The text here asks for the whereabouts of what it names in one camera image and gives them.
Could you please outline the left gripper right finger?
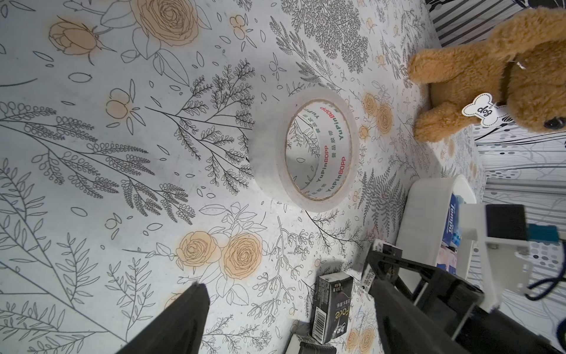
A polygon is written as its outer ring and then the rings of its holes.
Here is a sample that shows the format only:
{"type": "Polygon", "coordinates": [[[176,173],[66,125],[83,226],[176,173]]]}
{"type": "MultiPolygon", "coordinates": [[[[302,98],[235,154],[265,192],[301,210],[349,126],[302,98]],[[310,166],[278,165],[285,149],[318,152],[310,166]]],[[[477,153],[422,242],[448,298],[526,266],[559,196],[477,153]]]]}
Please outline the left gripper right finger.
{"type": "Polygon", "coordinates": [[[376,279],[369,294],[374,299],[384,353],[467,352],[392,284],[376,279]]]}

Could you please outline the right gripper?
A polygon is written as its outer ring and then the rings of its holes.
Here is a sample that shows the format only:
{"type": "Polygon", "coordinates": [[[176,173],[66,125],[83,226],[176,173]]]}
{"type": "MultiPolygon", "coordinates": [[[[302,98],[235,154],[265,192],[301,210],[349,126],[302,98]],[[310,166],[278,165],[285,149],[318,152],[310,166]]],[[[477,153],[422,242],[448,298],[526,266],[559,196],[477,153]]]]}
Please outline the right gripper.
{"type": "MultiPolygon", "coordinates": [[[[379,258],[374,252],[367,258],[379,258]]],[[[399,266],[393,285],[420,311],[432,319],[450,319],[451,339],[469,353],[559,353],[543,336],[536,335],[498,309],[486,312],[478,306],[482,290],[455,274],[424,263],[383,256],[383,261],[399,266]],[[414,290],[400,277],[407,270],[418,278],[414,290]]]]}

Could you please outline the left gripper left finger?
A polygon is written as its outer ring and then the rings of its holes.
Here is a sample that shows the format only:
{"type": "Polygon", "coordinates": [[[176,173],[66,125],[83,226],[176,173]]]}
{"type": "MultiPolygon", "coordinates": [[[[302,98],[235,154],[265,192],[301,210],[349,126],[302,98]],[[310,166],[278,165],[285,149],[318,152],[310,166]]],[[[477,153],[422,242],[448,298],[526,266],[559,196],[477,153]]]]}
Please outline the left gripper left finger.
{"type": "Polygon", "coordinates": [[[118,354],[197,353],[209,306],[206,285],[192,284],[118,354]]]}

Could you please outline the blue Tempo tissue pack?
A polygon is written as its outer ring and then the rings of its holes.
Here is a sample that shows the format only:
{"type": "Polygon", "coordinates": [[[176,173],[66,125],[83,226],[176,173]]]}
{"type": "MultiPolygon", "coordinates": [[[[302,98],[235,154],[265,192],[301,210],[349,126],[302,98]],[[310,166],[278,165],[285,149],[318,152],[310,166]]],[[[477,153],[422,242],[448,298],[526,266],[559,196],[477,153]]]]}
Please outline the blue Tempo tissue pack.
{"type": "Polygon", "coordinates": [[[461,244],[461,230],[459,227],[459,196],[452,194],[450,197],[449,209],[443,230],[442,243],[444,246],[458,249],[461,244]]]}

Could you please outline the pink tissue pack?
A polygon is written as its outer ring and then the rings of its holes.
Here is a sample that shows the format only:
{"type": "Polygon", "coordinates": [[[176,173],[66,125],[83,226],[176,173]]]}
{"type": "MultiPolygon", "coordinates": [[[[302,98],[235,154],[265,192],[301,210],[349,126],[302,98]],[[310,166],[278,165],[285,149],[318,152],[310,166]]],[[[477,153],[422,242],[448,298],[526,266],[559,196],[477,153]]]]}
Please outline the pink tissue pack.
{"type": "Polygon", "coordinates": [[[456,274],[457,254],[450,248],[441,246],[441,249],[439,249],[439,254],[436,258],[436,267],[443,269],[450,274],[456,274]]]}

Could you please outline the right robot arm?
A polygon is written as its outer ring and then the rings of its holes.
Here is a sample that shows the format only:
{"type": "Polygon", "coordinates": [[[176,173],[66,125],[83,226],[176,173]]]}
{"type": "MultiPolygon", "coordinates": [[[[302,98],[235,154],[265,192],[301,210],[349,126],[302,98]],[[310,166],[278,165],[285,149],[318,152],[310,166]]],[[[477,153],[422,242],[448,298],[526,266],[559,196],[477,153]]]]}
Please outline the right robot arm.
{"type": "Polygon", "coordinates": [[[475,286],[435,266],[371,250],[366,265],[374,272],[368,290],[374,299],[385,353],[561,353],[558,345],[528,330],[501,310],[505,290],[530,301],[531,225],[521,205],[466,204],[460,225],[463,239],[479,250],[482,284],[475,286]]]}

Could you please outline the white storage box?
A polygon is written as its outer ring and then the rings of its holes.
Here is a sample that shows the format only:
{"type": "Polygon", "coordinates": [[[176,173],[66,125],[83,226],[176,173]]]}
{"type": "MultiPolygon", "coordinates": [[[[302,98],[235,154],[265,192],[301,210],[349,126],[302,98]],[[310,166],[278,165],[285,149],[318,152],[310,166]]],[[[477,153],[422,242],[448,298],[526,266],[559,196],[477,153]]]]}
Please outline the white storage box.
{"type": "Polygon", "coordinates": [[[396,239],[405,259],[436,266],[452,194],[460,198],[459,227],[463,230],[466,208],[477,203],[463,175],[422,178],[412,184],[396,239]]]}

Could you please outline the clear tape roll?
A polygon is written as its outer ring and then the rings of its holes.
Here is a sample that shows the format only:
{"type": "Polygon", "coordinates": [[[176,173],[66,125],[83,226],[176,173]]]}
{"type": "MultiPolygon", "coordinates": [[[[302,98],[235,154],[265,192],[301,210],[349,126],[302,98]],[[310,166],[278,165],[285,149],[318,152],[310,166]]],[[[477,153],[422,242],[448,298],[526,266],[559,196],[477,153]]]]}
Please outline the clear tape roll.
{"type": "Polygon", "coordinates": [[[354,185],[359,159],[357,124],[344,99],[327,88],[312,87],[253,112],[249,161],[259,188],[309,212],[337,207],[354,185]],[[315,136],[312,156],[301,156],[287,145],[298,120],[315,136]]]}

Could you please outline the brown plush dog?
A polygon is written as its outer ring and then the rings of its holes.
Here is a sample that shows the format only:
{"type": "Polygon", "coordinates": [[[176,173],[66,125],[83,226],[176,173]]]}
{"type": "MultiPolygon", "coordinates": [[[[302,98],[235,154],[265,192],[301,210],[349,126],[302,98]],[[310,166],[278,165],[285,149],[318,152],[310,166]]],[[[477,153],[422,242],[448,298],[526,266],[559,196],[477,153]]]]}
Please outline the brown plush dog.
{"type": "Polygon", "coordinates": [[[430,87],[431,107],[414,123],[414,138],[439,142],[479,117],[463,114],[481,94],[506,106],[533,133],[565,129],[565,9],[523,10],[485,41],[426,49],[412,57],[408,77],[430,87]]]}

